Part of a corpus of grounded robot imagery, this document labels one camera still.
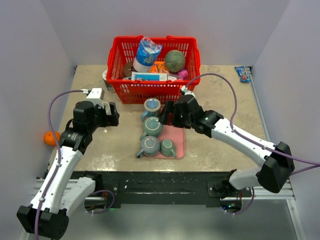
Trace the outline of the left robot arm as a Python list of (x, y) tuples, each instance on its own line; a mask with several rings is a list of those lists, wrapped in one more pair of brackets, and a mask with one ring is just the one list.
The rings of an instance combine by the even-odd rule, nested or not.
[(78, 102), (73, 109), (73, 118), (61, 134), (55, 159), (42, 186), (28, 206), (20, 206), (17, 217), (27, 233), (59, 240), (65, 234), (70, 216), (88, 196), (107, 193), (102, 176), (89, 173), (80, 177), (73, 187), (66, 191), (74, 168), (84, 156), (98, 128), (116, 127), (119, 113), (114, 102), (94, 104), (85, 100)]

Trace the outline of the white speckled mug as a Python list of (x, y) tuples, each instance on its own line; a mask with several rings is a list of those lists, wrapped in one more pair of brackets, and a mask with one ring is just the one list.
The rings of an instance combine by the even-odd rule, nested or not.
[(105, 109), (105, 112), (106, 112), (106, 115), (111, 115), (111, 109), (110, 109), (110, 105), (109, 103), (107, 102), (103, 102), (103, 105), (104, 105), (104, 109)]

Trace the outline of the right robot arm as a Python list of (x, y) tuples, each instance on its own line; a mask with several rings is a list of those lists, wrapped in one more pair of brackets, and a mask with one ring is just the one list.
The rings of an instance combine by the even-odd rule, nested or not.
[(221, 141), (251, 159), (257, 168), (233, 169), (222, 180), (214, 183), (213, 192), (221, 199), (235, 196), (240, 190), (263, 187), (277, 194), (295, 170), (291, 149), (284, 143), (274, 144), (231, 126), (230, 121), (213, 110), (203, 110), (190, 94), (178, 101), (168, 100), (160, 112), (163, 125), (194, 129), (197, 133)]

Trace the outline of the small green mug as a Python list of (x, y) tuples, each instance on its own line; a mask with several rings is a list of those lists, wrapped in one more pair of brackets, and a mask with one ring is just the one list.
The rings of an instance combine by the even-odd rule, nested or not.
[(170, 139), (164, 139), (160, 143), (160, 153), (167, 158), (177, 157), (176, 146)]

